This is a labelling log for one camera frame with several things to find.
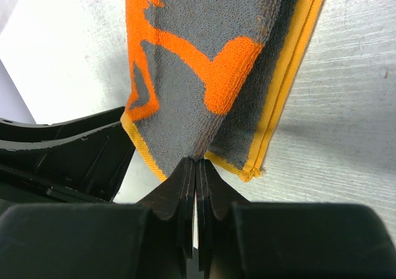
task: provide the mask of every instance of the terry cloth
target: terry cloth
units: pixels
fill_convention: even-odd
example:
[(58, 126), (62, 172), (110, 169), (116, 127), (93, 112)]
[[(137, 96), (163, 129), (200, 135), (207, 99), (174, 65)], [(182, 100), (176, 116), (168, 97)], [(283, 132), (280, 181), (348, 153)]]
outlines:
[(321, 3), (126, 0), (121, 122), (161, 180), (185, 156), (259, 175)]

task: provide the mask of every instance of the towel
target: towel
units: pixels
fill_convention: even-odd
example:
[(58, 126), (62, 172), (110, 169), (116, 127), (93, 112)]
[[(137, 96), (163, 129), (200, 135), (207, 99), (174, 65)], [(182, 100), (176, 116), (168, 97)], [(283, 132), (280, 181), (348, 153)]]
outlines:
[(126, 0), (121, 122), (161, 180), (186, 156), (260, 175), (322, 1)]

